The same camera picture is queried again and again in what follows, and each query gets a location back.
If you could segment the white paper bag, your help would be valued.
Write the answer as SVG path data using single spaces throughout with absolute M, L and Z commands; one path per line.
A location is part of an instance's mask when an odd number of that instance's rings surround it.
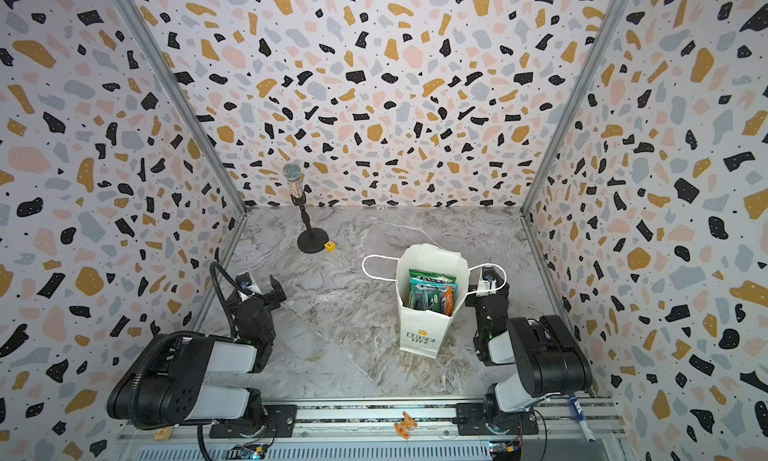
M 366 263 L 374 259 L 395 262 L 395 274 L 372 274 Z M 399 349 L 432 359 L 469 297 L 495 294 L 508 285 L 500 265 L 486 262 L 471 267 L 461 253 L 432 244 L 412 245 L 400 257 L 368 255 L 361 268 L 372 280 L 395 284 Z

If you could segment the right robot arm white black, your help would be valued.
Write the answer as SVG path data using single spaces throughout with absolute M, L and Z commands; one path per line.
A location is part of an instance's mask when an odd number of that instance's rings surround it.
M 510 317 L 501 293 L 472 295 L 467 305 L 475 309 L 478 359 L 515 372 L 491 385 L 482 402 L 456 406 L 460 435 L 536 434 L 536 405 L 590 389 L 590 363 L 560 316 Z

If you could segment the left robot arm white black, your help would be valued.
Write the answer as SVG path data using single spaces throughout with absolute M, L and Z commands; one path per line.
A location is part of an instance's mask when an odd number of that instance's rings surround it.
M 273 351 L 272 312 L 286 300 L 281 284 L 270 277 L 271 290 L 262 293 L 245 273 L 235 281 L 239 287 L 225 302 L 235 336 L 192 331 L 155 336 L 110 393 L 110 418 L 142 430 L 221 423 L 242 437 L 269 426 L 259 390 L 206 381 L 214 374 L 260 373 Z

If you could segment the green Fox's candy bag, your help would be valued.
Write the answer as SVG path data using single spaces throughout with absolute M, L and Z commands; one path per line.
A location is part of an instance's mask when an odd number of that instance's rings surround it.
M 451 316 L 457 289 L 455 276 L 411 269 L 409 294 L 404 306 L 417 311 Z

